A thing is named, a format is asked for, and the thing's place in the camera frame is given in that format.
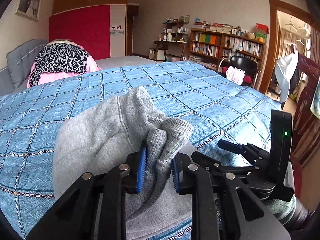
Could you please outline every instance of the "storage box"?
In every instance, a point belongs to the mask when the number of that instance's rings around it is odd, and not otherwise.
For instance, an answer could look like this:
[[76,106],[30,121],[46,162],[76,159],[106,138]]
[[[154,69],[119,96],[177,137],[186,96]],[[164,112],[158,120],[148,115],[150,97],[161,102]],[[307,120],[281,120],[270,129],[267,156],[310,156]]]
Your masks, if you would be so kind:
[[156,56],[156,49],[150,49],[150,53],[149,53],[149,59],[158,61],[158,60],[165,60],[164,58],[164,50],[163,49],[159,49],[158,50],[158,55]]
[[256,30],[258,33],[269,34],[269,27],[267,25],[256,23]]

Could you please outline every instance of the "blue checkered bedspread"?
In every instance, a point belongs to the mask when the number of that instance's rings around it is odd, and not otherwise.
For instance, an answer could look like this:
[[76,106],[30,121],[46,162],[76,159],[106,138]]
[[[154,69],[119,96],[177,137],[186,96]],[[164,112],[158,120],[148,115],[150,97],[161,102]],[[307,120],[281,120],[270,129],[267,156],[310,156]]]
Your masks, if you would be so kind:
[[[62,122],[113,95],[146,88],[157,109],[189,121],[191,142],[225,165],[246,165],[219,139],[270,147],[270,109],[278,102],[191,62],[102,70],[0,97],[0,209],[21,237],[53,205],[52,158]],[[188,239],[190,221],[152,239]]]

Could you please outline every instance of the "floor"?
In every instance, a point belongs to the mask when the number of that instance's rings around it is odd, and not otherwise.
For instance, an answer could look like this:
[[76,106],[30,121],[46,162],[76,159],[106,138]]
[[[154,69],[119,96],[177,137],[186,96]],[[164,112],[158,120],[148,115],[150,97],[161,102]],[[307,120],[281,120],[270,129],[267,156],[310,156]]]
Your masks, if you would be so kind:
[[[274,92],[267,91],[266,96],[272,98],[275,101],[279,101],[280,100],[280,97],[277,98],[277,94],[274,93]],[[290,113],[292,115],[292,119],[293,119],[296,110],[297,110],[297,102],[293,101],[290,98],[287,98],[287,100],[286,100],[286,102],[284,104],[284,108],[282,109],[282,111]]]

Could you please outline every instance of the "knit cuff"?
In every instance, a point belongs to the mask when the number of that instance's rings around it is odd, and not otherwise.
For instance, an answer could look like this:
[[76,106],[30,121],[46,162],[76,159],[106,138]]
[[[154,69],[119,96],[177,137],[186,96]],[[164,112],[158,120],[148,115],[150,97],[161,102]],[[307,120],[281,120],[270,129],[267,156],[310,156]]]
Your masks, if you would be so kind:
[[147,171],[154,168],[156,160],[160,157],[162,149],[167,141],[167,133],[164,130],[151,128],[147,137]]
[[167,132],[167,143],[160,160],[163,163],[171,163],[177,152],[188,143],[193,126],[183,119],[166,118],[161,124],[161,129]]

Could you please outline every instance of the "office chair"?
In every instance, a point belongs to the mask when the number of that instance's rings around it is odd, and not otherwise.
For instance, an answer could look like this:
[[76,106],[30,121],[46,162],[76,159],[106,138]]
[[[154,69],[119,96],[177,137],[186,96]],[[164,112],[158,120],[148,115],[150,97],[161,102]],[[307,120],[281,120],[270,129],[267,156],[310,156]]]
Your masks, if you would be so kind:
[[217,73],[219,73],[219,69],[221,67],[222,62],[225,60],[229,60],[231,63],[231,66],[243,70],[245,72],[245,75],[249,76],[251,79],[251,83],[246,82],[245,81],[246,79],[245,79],[241,85],[252,87],[252,88],[255,87],[255,84],[257,82],[258,72],[259,72],[258,64],[255,61],[246,57],[235,56],[235,55],[232,57],[222,56],[221,58],[222,60],[218,66]]

